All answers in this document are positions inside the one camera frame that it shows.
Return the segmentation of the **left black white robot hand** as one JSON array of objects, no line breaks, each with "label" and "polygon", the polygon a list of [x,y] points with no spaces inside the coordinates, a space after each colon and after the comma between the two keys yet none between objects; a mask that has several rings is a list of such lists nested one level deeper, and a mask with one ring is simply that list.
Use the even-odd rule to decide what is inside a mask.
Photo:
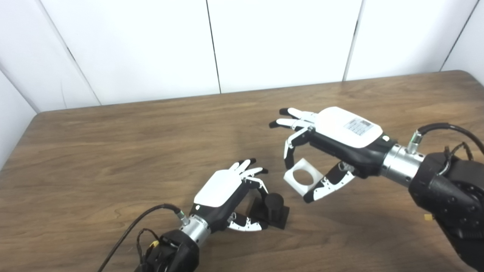
[{"label": "left black white robot hand", "polygon": [[226,228],[237,231],[268,229],[268,223],[235,212],[249,190],[258,190],[261,198],[268,196],[264,182],[256,177],[267,174],[268,169],[251,168],[255,162],[255,158],[240,160],[228,169],[216,171],[195,195],[189,215],[202,219],[211,233]]}]

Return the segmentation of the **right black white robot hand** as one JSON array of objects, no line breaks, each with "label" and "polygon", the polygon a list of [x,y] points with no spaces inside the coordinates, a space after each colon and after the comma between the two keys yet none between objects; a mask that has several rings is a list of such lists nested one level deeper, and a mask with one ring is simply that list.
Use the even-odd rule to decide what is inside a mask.
[{"label": "right black white robot hand", "polygon": [[[270,122],[269,127],[294,131],[284,143],[284,179],[306,203],[322,199],[355,177],[380,176],[386,155],[397,143],[379,125],[340,107],[318,113],[289,107],[279,113],[283,117]],[[339,162],[325,175],[305,159],[295,162],[296,147],[305,144]]]}]

